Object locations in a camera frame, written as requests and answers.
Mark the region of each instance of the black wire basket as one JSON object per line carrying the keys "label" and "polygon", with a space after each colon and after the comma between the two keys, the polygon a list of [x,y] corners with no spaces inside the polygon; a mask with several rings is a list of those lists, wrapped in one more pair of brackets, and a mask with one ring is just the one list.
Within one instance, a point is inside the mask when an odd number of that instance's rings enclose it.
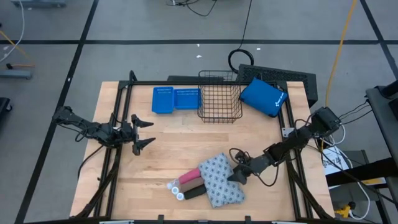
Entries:
{"label": "black wire basket", "polygon": [[205,123],[233,123],[241,118],[241,85],[232,71],[200,71],[201,104],[198,116]]}

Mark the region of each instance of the wooden tabletop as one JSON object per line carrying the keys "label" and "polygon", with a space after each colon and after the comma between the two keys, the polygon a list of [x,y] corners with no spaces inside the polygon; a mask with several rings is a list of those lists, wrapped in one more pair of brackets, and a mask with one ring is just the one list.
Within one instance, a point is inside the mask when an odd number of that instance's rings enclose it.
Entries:
{"label": "wooden tabletop", "polygon": [[[117,82],[102,83],[94,121],[109,121],[117,87]],[[246,196],[242,204],[214,209],[207,195],[178,201],[167,190],[167,182],[221,152],[228,155],[228,150],[232,147],[247,151],[252,157],[259,156],[263,149],[281,141],[280,126],[277,118],[270,118],[244,103],[243,117],[233,124],[204,123],[196,110],[155,114],[151,111],[153,87],[155,86],[136,85],[132,88],[128,117],[134,113],[143,121],[153,122],[153,126],[139,129],[139,135],[140,139],[155,137],[156,140],[145,147],[140,156],[132,153],[131,144],[123,146],[113,219],[155,220],[160,214],[165,215],[166,220],[243,220],[245,215],[250,215],[252,220],[295,219],[284,163],[280,165],[279,176],[273,187],[266,187],[257,178],[249,177],[248,183],[241,186]],[[288,87],[294,119],[306,119],[310,110],[303,83],[289,82]],[[98,147],[96,141],[89,140],[85,157]],[[71,215],[80,212],[97,190],[97,177],[101,175],[104,154],[104,150],[101,151],[82,168]],[[302,160],[308,189],[326,212],[334,216],[319,152],[306,147],[302,151]],[[269,167],[261,177],[271,183],[275,170],[275,167]],[[298,188],[297,191],[304,217],[302,194]],[[107,199],[108,191],[104,194],[103,205],[106,205]],[[101,214],[104,214],[105,207],[102,206]]]}

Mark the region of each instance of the blue pouch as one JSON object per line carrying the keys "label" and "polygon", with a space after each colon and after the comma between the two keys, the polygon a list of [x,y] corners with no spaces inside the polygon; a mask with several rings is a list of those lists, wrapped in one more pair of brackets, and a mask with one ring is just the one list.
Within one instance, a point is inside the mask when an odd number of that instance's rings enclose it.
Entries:
{"label": "blue pouch", "polygon": [[287,93],[280,91],[267,83],[254,78],[254,80],[241,93],[241,101],[253,108],[275,118],[284,101]]}

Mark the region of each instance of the pink cylinder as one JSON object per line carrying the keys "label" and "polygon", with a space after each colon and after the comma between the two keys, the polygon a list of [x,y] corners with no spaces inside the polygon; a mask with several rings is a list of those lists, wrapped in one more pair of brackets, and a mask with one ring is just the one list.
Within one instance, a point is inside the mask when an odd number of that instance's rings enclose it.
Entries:
{"label": "pink cylinder", "polygon": [[182,175],[181,177],[178,178],[178,181],[180,184],[185,184],[190,180],[193,180],[195,178],[200,177],[200,170],[198,168],[191,170],[190,172],[187,172],[186,174]]}

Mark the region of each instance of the gray floor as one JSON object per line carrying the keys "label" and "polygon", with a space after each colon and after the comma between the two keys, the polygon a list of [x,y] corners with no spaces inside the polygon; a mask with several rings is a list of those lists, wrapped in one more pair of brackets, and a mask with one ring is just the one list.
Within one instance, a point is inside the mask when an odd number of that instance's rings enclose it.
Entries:
{"label": "gray floor", "polygon": [[[27,9],[24,39],[78,40],[92,2],[69,0],[64,9]],[[88,39],[240,39],[248,3],[219,0],[212,14],[202,18],[184,7],[165,6],[163,0],[100,0]],[[350,4],[345,0],[253,0],[246,38],[338,40]],[[368,4],[384,38],[398,39],[395,22],[398,3],[388,0],[368,1]],[[209,6],[210,0],[192,5],[202,12]],[[0,22],[12,39],[19,37],[21,12],[9,1],[0,2]],[[376,40],[360,3],[346,39]],[[2,223],[15,220],[77,45],[21,47],[34,58],[33,79],[0,79],[0,96],[11,98],[14,104],[0,132]],[[166,80],[169,75],[196,76],[200,70],[226,70],[227,56],[236,47],[236,44],[85,45],[65,104],[92,119],[101,82],[127,79],[130,70],[135,71],[139,80]],[[398,57],[398,46],[388,47]],[[319,101],[313,108],[324,105],[337,45],[250,44],[243,48],[253,53],[256,65],[317,74]],[[25,59],[17,51],[7,59],[7,63],[19,62]],[[233,62],[237,65],[248,60],[237,55]],[[333,80],[330,107],[336,114],[344,113],[364,101],[367,88],[395,79],[380,45],[345,45]],[[364,149],[371,161],[389,157],[372,114],[346,128],[343,150]],[[26,222],[68,217],[76,172],[86,146],[84,141],[75,143],[74,137],[74,133],[57,128]],[[362,208],[359,206],[356,213],[362,214]],[[371,208],[368,219],[379,222],[376,206]],[[389,208],[396,222],[397,212],[391,205]]]}

